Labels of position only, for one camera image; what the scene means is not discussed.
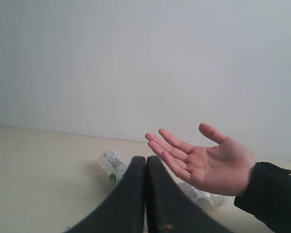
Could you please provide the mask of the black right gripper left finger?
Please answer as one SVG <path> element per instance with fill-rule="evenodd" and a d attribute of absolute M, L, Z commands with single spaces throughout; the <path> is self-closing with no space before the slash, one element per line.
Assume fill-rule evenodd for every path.
<path fill-rule="evenodd" d="M 145 214 L 146 160 L 132 158 L 123 178 L 93 212 L 68 233 L 142 233 Z"/>

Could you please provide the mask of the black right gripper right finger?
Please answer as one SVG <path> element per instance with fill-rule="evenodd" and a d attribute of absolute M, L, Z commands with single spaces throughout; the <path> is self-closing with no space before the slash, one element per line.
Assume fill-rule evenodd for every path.
<path fill-rule="evenodd" d="M 157 156 L 150 156 L 147 159 L 146 217 L 150 233 L 230 231 L 196 206 L 180 190 Z"/>

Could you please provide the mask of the black sleeved forearm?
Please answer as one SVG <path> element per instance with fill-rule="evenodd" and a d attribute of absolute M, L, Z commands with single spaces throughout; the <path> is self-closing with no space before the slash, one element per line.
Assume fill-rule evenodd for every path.
<path fill-rule="evenodd" d="M 256 163 L 248 187 L 234 205 L 275 233 L 291 233 L 291 170 Z"/>

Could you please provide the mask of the open bare human hand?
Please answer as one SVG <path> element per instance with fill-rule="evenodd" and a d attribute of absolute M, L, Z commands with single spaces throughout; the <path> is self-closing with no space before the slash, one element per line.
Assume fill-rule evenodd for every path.
<path fill-rule="evenodd" d="M 165 129 L 146 133 L 148 146 L 170 170 L 195 188 L 213 194 L 240 196 L 247 188 L 256 160 L 245 145 L 201 123 L 199 131 L 214 147 L 194 146 Z"/>

